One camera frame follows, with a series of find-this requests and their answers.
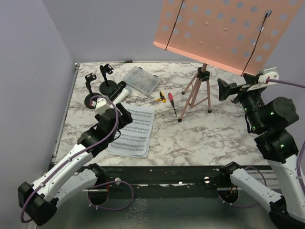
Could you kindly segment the white microphone silver grille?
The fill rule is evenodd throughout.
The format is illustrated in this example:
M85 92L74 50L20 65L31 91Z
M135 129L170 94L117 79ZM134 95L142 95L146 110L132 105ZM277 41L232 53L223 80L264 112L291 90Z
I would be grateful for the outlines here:
M113 103L117 104L122 102L130 93L132 92L132 89L129 86L126 86L121 93L114 99Z

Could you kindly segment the black round microphone stand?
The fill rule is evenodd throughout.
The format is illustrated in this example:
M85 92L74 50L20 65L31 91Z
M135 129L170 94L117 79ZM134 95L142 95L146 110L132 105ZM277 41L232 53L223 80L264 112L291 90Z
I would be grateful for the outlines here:
M109 65L100 65L100 71L104 81L100 84L99 90L103 95L110 95L117 86L117 83L107 79L107 74L113 74L113 68Z

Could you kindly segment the pink tripod music stand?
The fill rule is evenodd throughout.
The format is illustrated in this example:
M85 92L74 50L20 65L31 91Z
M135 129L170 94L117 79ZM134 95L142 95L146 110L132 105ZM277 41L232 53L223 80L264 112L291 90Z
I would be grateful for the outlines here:
M266 65L302 0L166 0L154 45L231 73Z

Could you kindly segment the black stand holding white microphone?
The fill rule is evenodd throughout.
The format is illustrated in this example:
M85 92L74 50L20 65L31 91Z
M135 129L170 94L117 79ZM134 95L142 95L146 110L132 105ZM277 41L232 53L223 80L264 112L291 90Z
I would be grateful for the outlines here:
M94 93L91 89L92 88L91 87L91 82L96 80L96 79L97 79L97 76L93 73L90 73L90 74L85 76L85 80L86 80L85 85L86 85L86 88L89 91L89 94L85 97L84 104L89 109L95 109L94 103L96 103L96 101L97 101L97 98L93 99L92 101L91 101L91 98L94 97L94 96L100 95L99 93Z

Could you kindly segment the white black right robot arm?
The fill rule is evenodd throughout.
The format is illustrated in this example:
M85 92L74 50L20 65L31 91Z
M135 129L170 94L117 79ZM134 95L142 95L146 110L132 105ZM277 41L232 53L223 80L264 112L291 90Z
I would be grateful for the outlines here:
M254 198L267 211L273 224L279 229L303 229L305 227L305 186L302 180L298 152L294 138L286 127L298 121L299 116L291 99L277 97L264 104L261 93L265 89L250 88L258 77L244 75L246 84L226 83L218 79L219 100L235 94L233 103L240 103L248 119L250 133L257 134L255 143L263 158L274 171L281 193L263 185L235 162L220 168L220 183L235 185Z

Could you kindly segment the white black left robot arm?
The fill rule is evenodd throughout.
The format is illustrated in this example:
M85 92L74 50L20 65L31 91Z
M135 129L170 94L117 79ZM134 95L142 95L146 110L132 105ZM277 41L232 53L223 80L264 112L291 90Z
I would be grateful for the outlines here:
M68 199L85 189L101 188L113 182L97 164L81 168L115 140L115 135L132 123L132 115L121 103L97 114L98 123L85 131L72 150L50 171L32 183L18 187L22 223L48 222Z

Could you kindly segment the clear plastic screw box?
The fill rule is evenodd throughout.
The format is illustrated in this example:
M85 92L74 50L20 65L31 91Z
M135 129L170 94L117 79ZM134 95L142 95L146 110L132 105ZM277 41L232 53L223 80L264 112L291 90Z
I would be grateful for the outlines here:
M149 96L159 85L160 78L135 66L123 77L123 81L132 89Z

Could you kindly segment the red handled screwdriver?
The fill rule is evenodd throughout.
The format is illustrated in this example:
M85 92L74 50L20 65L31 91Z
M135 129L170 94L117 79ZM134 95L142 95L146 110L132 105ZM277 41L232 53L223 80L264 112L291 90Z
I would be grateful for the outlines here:
M171 93L168 93L168 97L169 97L169 100L170 100L171 105L172 105L172 107L173 107L174 113L175 113L175 115L177 116L177 112L176 112L176 109L175 109L175 106L174 106L173 95L172 95Z

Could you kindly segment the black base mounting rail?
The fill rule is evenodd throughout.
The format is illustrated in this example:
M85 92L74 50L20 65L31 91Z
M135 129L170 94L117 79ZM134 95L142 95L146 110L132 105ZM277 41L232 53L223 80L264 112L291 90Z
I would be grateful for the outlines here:
M93 165L100 176L97 184L115 179L108 186L88 190L94 202L103 199L134 198L217 198L218 191L233 188L221 166L101 166Z

